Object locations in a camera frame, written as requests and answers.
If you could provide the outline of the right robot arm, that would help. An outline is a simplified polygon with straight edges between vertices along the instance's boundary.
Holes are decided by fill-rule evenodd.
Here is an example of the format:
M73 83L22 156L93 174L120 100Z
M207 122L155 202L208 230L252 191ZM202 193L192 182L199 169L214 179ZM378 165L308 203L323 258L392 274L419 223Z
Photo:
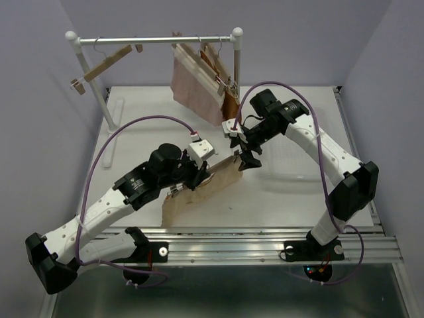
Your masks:
M312 110L299 100L282 103L265 89L250 104L260 117L258 124L247 128L236 119L222 123L230 147L241 149L241 171L261 167L253 154L261 154L261 146L281 134L308 154L319 165L321 175L333 185L325 200L327 210L305 242L307 255L320 258L348 221L374 199L379 169L372 161L363 163L339 146L315 124L317 119Z

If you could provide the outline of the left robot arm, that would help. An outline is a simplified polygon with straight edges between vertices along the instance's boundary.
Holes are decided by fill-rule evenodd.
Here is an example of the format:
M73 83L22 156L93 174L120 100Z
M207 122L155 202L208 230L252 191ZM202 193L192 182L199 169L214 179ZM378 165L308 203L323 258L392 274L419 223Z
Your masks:
M45 235L31 234L25 240L28 260L47 294L63 291L94 265L165 262L168 243L150 242L138 227L104 240L95 238L158 199L163 189L182 184L194 190L211 175L207 159L214 153L207 140L192 142L185 150L161 144L148 161L118 179L91 207L83 206L71 221Z

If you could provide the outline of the cream beige underwear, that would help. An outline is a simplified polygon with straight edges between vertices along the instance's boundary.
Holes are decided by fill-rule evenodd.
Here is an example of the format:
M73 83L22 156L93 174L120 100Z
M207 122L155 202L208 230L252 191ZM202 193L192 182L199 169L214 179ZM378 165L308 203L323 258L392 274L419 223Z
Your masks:
M238 182L243 176L243 172L239 171L240 163L239 158L235 163L218 171L205 185L199 185L193 191L185 186L175 196L165 197L162 204L161 227L173 226L177 216L188 211L195 204L203 203L212 195Z

